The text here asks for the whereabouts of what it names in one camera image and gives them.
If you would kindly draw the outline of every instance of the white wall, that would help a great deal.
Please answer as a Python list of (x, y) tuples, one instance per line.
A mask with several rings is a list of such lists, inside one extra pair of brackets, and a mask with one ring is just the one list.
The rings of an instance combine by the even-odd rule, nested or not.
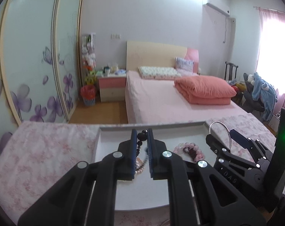
[[(125, 68), (127, 40), (199, 49), (203, 74), (217, 75), (228, 53), (222, 43), (225, 17), (203, 7), (202, 0), (83, 0), (81, 33), (91, 32), (96, 33), (97, 68), (113, 62)], [(121, 40), (111, 40), (112, 33), (121, 34)]]
[(236, 31), (229, 61), (239, 66), (237, 76), (241, 80), (243, 80), (243, 73), (255, 72), (260, 48), (260, 15), (253, 6), (285, 12), (285, 5), (281, 0), (231, 1), (230, 10), (232, 17), (236, 18)]

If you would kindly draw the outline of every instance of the orange folded quilt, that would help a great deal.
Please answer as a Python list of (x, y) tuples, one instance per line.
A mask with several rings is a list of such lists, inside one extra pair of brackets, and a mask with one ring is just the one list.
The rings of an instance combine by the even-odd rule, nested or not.
[(174, 81), (176, 89), (190, 104), (229, 105), (236, 91), (223, 79), (214, 76), (188, 76)]

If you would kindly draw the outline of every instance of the window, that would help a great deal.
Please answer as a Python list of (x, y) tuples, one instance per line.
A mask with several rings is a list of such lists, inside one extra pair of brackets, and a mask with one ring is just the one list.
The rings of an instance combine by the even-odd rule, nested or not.
[(285, 93), (285, 14), (261, 11), (262, 34), (257, 72), (280, 94)]

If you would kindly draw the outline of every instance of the air conditioner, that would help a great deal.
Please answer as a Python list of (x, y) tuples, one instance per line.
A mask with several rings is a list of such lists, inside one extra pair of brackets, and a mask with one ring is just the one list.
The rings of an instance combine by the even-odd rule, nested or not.
[(203, 0), (203, 5), (213, 8), (227, 17), (230, 16), (229, 7), (220, 0)]

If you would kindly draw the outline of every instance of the headboard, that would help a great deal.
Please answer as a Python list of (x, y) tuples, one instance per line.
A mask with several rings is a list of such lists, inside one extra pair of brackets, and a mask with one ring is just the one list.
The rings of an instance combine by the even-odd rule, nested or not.
[(153, 42), (127, 42), (127, 70), (137, 71), (139, 66), (175, 67), (176, 57), (194, 60), (193, 72), (197, 73), (197, 49)]

